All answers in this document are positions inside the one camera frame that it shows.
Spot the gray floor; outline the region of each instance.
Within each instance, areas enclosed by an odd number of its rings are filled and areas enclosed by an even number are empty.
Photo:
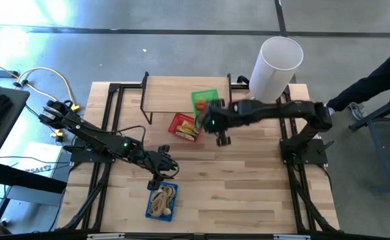
[[[0,24],[107,29],[279,30],[273,0],[162,1],[14,1],[0,0]],[[289,31],[390,32],[390,0],[281,0]],[[100,35],[0,32],[0,65],[24,71],[51,67],[68,78],[78,103],[86,103],[92,81],[140,81],[152,75],[250,77],[259,48],[268,36]],[[294,37],[305,59],[297,82],[306,83],[314,101],[327,101],[390,55],[390,38]],[[67,99],[61,80],[48,73],[30,76],[33,84]],[[11,86],[11,80],[0,80]],[[368,112],[382,106],[390,91],[365,103]],[[32,92],[28,105],[39,112],[48,99]],[[54,144],[49,129],[24,111],[13,136]],[[333,196],[341,229],[348,233],[390,237],[390,193],[378,195],[384,173],[366,129],[348,130],[348,111],[333,118],[323,135],[335,144],[327,150]],[[16,233],[46,231],[56,208],[12,202],[5,217]],[[21,205],[25,214],[16,213]]]

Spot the white paper cup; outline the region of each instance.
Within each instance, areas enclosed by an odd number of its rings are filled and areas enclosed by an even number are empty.
[[[256,100],[268,103],[281,96],[303,61],[300,45],[287,37],[272,37],[260,49],[249,90]]]

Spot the green plastic container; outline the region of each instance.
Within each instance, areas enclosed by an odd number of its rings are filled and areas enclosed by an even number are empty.
[[[219,98],[219,94],[216,89],[192,92],[192,108],[193,108],[193,113],[195,114],[196,127],[200,127],[199,120],[201,119],[198,119],[199,111],[195,107],[195,102],[198,100],[210,101],[218,98]]]

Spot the sneaker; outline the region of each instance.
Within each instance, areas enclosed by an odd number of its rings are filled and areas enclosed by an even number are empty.
[[[350,103],[347,107],[350,109],[352,115],[356,118],[356,120],[361,120],[367,115],[367,113],[365,112],[365,107],[362,103]]]

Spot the blue plastic container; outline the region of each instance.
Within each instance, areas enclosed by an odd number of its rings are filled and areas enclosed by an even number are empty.
[[[174,209],[175,209],[175,206],[177,204],[177,194],[178,194],[179,186],[177,184],[175,184],[175,183],[164,183],[164,182],[162,182],[160,187],[165,187],[165,186],[173,186],[174,190],[175,190],[174,198],[169,203],[169,208],[171,210],[171,214],[170,215],[161,215],[160,217],[154,217],[154,216],[150,215],[149,210],[150,210],[150,207],[151,207],[151,198],[152,198],[152,195],[153,195],[153,191],[151,191],[150,192],[150,196],[149,196],[149,201],[147,202],[147,209],[146,209],[146,215],[145,215],[146,218],[156,219],[156,220],[160,220],[160,221],[167,221],[167,222],[171,222],[173,220]]]

